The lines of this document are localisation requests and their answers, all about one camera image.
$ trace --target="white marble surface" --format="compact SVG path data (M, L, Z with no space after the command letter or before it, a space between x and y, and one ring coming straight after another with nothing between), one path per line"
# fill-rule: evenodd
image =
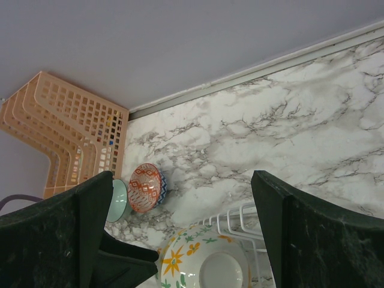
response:
M170 192L106 229L156 248L174 228L252 201L253 170L384 218L383 74L380 38L131 121L123 179L154 163Z

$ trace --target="wire rack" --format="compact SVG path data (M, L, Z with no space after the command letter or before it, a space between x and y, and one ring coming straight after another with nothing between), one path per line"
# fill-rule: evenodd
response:
M219 234L240 240L253 269L253 287L276 288L263 234L259 226L256 206L253 202L230 208L227 212L204 218L191 225L200 224L216 225Z

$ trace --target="plastic basket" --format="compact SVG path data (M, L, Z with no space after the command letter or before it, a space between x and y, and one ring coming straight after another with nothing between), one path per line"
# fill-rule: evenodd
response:
M44 198L110 170L121 176L128 110L40 72L2 106L1 129L46 154Z
M44 72L37 76L35 100L94 143L94 174L110 170L121 176L127 109Z
M48 198L59 191L55 192L55 186L56 186L56 178L58 174L58 169L60 165L60 159L58 155L53 152L50 148L38 143L37 141L29 138L25 133L20 132L17 129L14 129L13 127L9 126L4 119L5 111L7 109L8 102L4 103L2 105L2 109L0 111L0 128L8 133L9 135L19 139L20 141L28 144L29 146L35 148L36 150L40 151L41 153L45 154L50 162L50 168L48 172L48 178L47 178L47 184L44 190L44 198Z
M46 131L46 135L57 134L60 138L68 143L74 143L80 149L81 170L79 174L79 182L83 182L94 175L95 159L96 159L96 147L91 143L89 138L76 131L70 125L64 121L59 120L54 114L48 112L42 108L35 101L35 91L37 87L38 76L33 78L26 85L26 92L23 98L18 96L17 104L18 111L22 114L27 114L27 117L33 117L42 123L47 124L41 132ZM77 169L74 167L71 180L74 182L77 177Z

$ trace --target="floral bowl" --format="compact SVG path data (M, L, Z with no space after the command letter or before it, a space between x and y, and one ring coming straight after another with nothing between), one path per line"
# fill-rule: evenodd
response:
M147 212L161 204L166 194L166 179L155 165L145 163L136 168L128 186L128 200L133 210Z
M240 244L212 230L192 226L175 234L161 260L162 287L246 288L250 266Z
M157 265L157 274L156 274L156 279L158 281L159 287L161 286L161 281L160 281L160 276L161 276L161 264L163 263L164 257L167 253L168 248L171 246L172 242L177 239L178 237L182 237L183 234L185 233L186 229L181 229L179 231L173 231L172 235L168 238L166 238L159 246L157 249L158 253L158 260L156 261Z

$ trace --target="dish rack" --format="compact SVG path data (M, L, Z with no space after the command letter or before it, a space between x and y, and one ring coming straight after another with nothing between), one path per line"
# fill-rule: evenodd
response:
M276 288L263 234L261 229L257 225L255 226L258 223L257 219L256 206L253 202L249 202L240 207L228 209L227 212L204 218L191 225L215 224L219 234L240 240L253 268L253 287Z
M129 112L40 72L1 107L0 128L45 154L43 197L110 170L121 177Z

